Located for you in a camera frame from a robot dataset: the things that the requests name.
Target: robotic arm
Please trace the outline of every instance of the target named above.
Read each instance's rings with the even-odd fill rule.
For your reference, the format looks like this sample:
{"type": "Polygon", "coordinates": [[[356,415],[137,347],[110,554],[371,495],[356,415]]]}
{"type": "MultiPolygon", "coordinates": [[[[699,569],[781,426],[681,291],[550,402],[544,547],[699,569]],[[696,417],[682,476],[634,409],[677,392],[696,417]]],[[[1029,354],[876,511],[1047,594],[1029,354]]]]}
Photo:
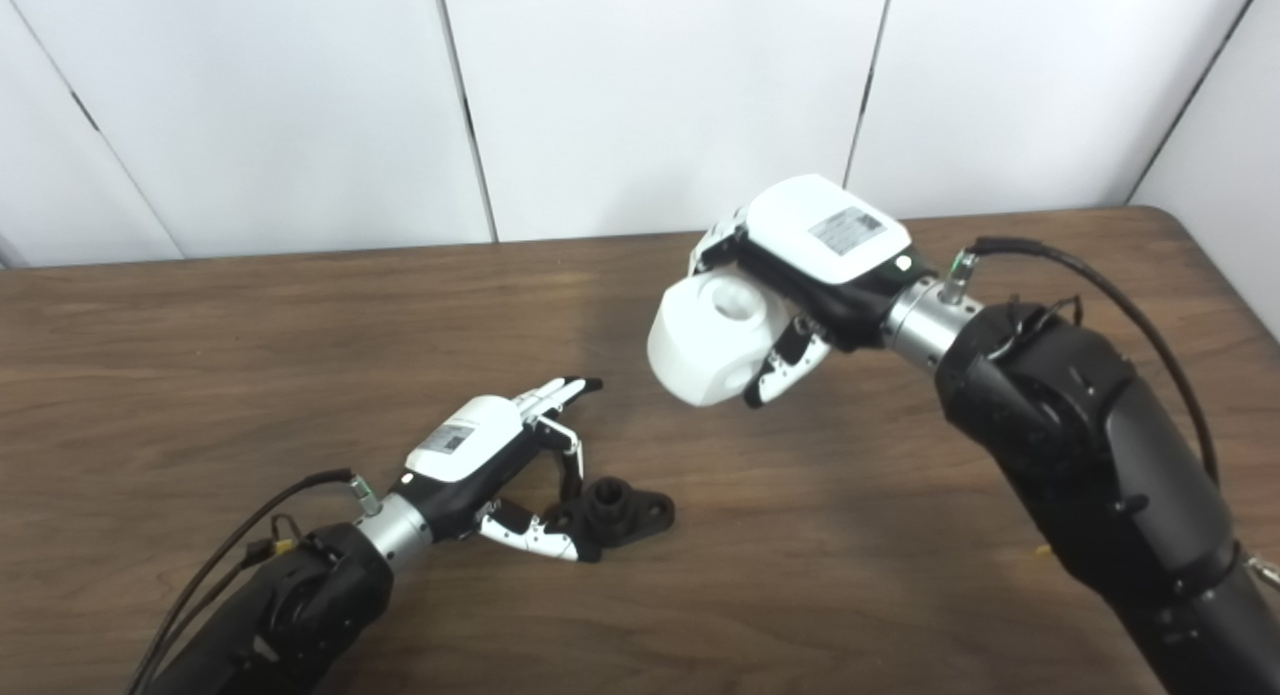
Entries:
{"type": "MultiPolygon", "coordinates": [[[[145,660],[142,692],[310,692],[388,609],[396,577],[444,540],[479,532],[517,550],[596,562],[603,548],[671,527],[667,495],[631,490],[617,477],[582,489],[581,440],[558,417],[600,387],[557,378],[516,398],[480,395],[416,445],[384,498],[352,476],[364,516],[265,558],[155,681],[145,660]],[[562,481],[559,502],[539,517],[498,491],[543,449],[558,453],[562,481]]],[[[155,662],[163,658],[164,649],[155,662]]]]}
{"type": "Polygon", "coordinates": [[[707,335],[666,312],[682,284],[664,298],[650,363],[691,404],[741,390],[755,408],[829,349],[891,349],[933,380],[947,421],[992,454],[1062,566],[1106,600],[1167,691],[1280,694],[1280,630],[1248,576],[1258,561],[1147,381],[1080,326],[1078,300],[1066,321],[1070,300],[983,306],[965,293],[984,253],[1033,248],[1048,250],[978,241],[940,279],[899,221],[822,177],[795,177],[713,227],[690,257],[690,288],[733,266],[769,311],[739,320],[783,324],[768,332],[772,347],[744,346],[754,375],[737,387],[718,380],[732,369],[696,370],[707,335]],[[791,303],[790,323],[773,294],[791,303]]]}

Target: label sticker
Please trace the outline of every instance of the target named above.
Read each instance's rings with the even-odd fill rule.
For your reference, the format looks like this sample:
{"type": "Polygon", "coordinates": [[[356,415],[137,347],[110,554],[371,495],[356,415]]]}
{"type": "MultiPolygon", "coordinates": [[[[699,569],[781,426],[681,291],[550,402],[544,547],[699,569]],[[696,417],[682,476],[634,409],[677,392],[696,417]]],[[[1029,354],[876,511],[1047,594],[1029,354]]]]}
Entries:
{"type": "Polygon", "coordinates": [[[428,435],[426,440],[422,440],[422,444],[417,445],[417,449],[453,454],[453,451],[461,448],[466,443],[467,436],[471,436],[475,431],[475,427],[465,425],[442,425],[433,434],[428,435]]]}
{"type": "Polygon", "coordinates": [[[837,256],[844,256],[850,250],[856,248],[873,236],[883,230],[884,227],[876,218],[860,209],[842,209],[836,215],[810,227],[809,234],[827,244],[837,256]]]}

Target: cable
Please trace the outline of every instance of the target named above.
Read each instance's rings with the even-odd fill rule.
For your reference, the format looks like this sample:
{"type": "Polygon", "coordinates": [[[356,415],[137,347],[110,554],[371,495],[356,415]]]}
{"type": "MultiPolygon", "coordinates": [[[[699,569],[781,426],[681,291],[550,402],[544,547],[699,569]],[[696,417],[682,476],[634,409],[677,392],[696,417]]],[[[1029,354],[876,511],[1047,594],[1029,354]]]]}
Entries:
{"type": "Polygon", "coordinates": [[[1039,259],[1051,259],[1059,265],[1069,268],[1076,275],[1083,276],[1083,279],[1092,282],[1093,287],[1102,291],[1120,307],[1120,312],[1124,312],[1138,330],[1143,335],[1147,335],[1147,340],[1151,347],[1156,349],[1156,355],[1160,356],[1160,361],[1165,363],[1165,370],[1169,371],[1169,376],[1172,378],[1174,385],[1178,388],[1178,394],[1181,395],[1183,402],[1187,404],[1187,413],[1190,416],[1193,425],[1196,426],[1196,436],[1199,442],[1201,461],[1204,465],[1204,472],[1207,472],[1210,480],[1213,485],[1220,485],[1217,475],[1217,451],[1213,448],[1213,438],[1208,431],[1208,420],[1204,417],[1204,411],[1201,408],[1199,399],[1196,398],[1196,390],[1192,388],[1190,380],[1187,379],[1187,372],[1183,371],[1183,366],[1174,357],[1174,352],[1169,348],[1165,338],[1156,329],[1155,323],[1148,320],[1146,315],[1138,308],[1138,306],[1129,300],[1124,291],[1120,291],[1114,282],[1107,280],[1097,270],[1093,270],[1088,262],[1083,259],[1073,256],[1073,253],[1062,252],[1052,247],[1052,244],[1041,243],[1041,241],[1029,241],[1023,238],[978,238],[974,244],[969,244],[966,248],[969,253],[975,256],[987,256],[988,253],[1020,253],[1021,256],[1032,256],[1039,259]]]}
{"type": "Polygon", "coordinates": [[[227,538],[227,540],[223,541],[216,550],[214,550],[214,554],[205,561],[205,564],[200,566],[200,570],[196,571],[196,576],[192,576],[191,582],[188,582],[187,586],[182,589],[182,593],[178,594],[178,599],[174,600],[169,612],[165,613],[164,619],[160,622],[160,627],[156,628],[156,634],[151,639],[151,644],[147,645],[146,651],[142,654],[142,660],[138,662],[138,667],[133,672],[133,677],[129,680],[129,686],[124,691],[125,695],[137,695],[142,682],[147,682],[150,680],[151,672],[154,672],[159,664],[155,655],[160,650],[164,641],[169,637],[169,631],[178,619],[178,614],[182,612],[182,608],[187,605],[187,602],[196,594],[196,589],[200,587],[200,584],[209,577],[209,573],[214,570],[214,567],[216,567],[220,559],[223,559],[227,553],[230,552],[237,543],[239,543],[247,531],[252,530],[252,527],[257,525],[261,518],[266,517],[271,511],[279,507],[280,503],[288,500],[293,495],[297,495],[302,490],[307,490],[311,486],[323,485],[325,483],[348,483],[352,477],[355,477],[355,474],[347,468],[326,470],[324,472],[316,472],[302,477],[302,480],[294,483],[293,485],[285,486],[284,490],[279,490],[279,493],[276,493],[270,500],[264,503],[262,507],[242,522],[239,527],[237,527],[227,538]]]}
{"type": "MultiPolygon", "coordinates": [[[[278,517],[280,517],[280,516],[271,516],[273,525],[274,525],[275,518],[278,518],[278,517]]],[[[288,518],[289,522],[293,522],[292,517],[289,517],[289,516],[284,516],[284,517],[288,518]]],[[[154,658],[155,667],[151,668],[151,675],[145,680],[146,686],[147,687],[151,686],[151,681],[155,680],[155,673],[159,672],[160,667],[164,667],[165,655],[169,654],[169,650],[173,649],[173,646],[178,643],[178,639],[182,637],[182,634],[183,634],[183,631],[187,630],[187,626],[189,626],[192,623],[192,621],[195,621],[196,617],[198,617],[200,613],[204,612],[205,608],[207,608],[209,605],[211,605],[214,603],[214,600],[216,600],[218,596],[221,595],[223,591],[225,591],[227,587],[229,587],[230,584],[242,572],[244,572],[244,571],[247,571],[251,567],[255,567],[257,564],[265,563],[266,561],[271,559],[275,554],[278,554],[280,552],[292,549],[294,543],[296,543],[296,540],[280,540],[273,532],[273,538],[268,538],[268,539],[262,539],[262,540],[255,540],[255,541],[250,543],[248,545],[246,545],[244,547],[244,557],[241,558],[241,562],[236,563],[234,566],[232,566],[232,570],[229,570],[225,573],[223,573],[223,576],[220,579],[218,579],[218,582],[215,582],[205,593],[205,595],[202,598],[200,598],[200,600],[197,600],[197,603],[195,605],[192,605],[191,609],[187,611],[187,614],[183,616],[180,621],[178,621],[178,625],[173,626],[173,631],[169,632],[169,637],[166,637],[165,641],[164,641],[164,644],[160,645],[160,649],[156,650],[156,654],[155,654],[155,658],[154,658]]]]}

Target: white wall panel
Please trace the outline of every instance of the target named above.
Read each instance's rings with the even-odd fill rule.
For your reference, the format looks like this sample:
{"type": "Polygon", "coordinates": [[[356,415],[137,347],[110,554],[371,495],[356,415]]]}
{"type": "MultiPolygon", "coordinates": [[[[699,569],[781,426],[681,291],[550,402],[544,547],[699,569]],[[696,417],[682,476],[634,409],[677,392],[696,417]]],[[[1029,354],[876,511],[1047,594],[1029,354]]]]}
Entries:
{"type": "Polygon", "coordinates": [[[1123,204],[1245,0],[891,0],[849,186],[901,218],[1123,204]]]}
{"type": "Polygon", "coordinates": [[[1183,221],[1280,338],[1280,0],[1254,0],[1134,204],[1183,221]]]}
{"type": "Polygon", "coordinates": [[[435,0],[14,0],[187,256],[488,241],[435,0]]]}
{"type": "Polygon", "coordinates": [[[840,180],[884,0],[445,0],[499,239],[694,230],[840,180]]]}
{"type": "Polygon", "coordinates": [[[18,12],[0,0],[0,259],[51,266],[179,256],[18,12]]]}

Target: wood grain surface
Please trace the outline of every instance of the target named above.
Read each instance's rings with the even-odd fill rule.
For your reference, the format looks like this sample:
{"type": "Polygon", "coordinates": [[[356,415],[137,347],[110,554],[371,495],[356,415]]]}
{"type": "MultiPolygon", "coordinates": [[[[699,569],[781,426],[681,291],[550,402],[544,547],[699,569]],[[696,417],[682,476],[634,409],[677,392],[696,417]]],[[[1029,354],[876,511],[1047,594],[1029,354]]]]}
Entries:
{"type": "MultiPolygon", "coordinates": [[[[1238,534],[1280,555],[1280,349],[1171,218],[909,225],[937,262],[973,236],[1036,236],[1114,276],[1202,395],[1238,534]]],[[[668,493],[676,527],[595,566],[439,545],[321,691],[1158,691],[906,363],[828,358],[759,412],[667,395],[644,340],[695,239],[0,273],[0,692],[119,691],[197,563],[279,486],[340,466],[385,485],[471,395],[562,372],[605,380],[563,417],[589,477],[668,493]]],[[[988,259],[975,294],[1012,291],[1084,291],[1088,325],[1185,422],[1088,285],[988,259]]],[[[544,458],[508,493],[541,508],[554,474],[544,458]]],[[[339,491],[287,509],[356,516],[339,491]]]]}

